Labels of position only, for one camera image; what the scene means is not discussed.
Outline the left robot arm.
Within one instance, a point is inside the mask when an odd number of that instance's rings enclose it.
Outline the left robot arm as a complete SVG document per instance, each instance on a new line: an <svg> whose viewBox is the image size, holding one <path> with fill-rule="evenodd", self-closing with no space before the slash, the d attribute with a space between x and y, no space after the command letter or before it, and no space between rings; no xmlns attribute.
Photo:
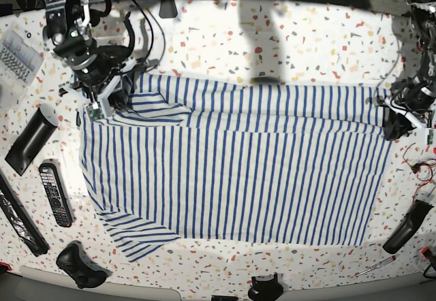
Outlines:
<svg viewBox="0 0 436 301"><path fill-rule="evenodd" d="M384 137L398 140L416 132L433 143L435 127L435 0L405 0L411 11L410 26L418 38L420 65L415 74L395 82L390 94L377 99L388 110Z"/></svg>

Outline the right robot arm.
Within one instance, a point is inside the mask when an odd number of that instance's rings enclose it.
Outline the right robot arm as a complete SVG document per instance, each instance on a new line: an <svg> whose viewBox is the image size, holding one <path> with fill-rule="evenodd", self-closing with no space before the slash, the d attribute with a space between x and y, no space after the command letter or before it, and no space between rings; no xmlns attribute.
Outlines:
<svg viewBox="0 0 436 301"><path fill-rule="evenodd" d="M126 13L123 20L128 44L101 46L91 29L109 16L112 0L44 0L44 3L44 42L76 77L76 81L60 85L59 95L74 96L90 121L126 109L134 91L133 72L145 62L134 58L136 34L131 14Z"/></svg>

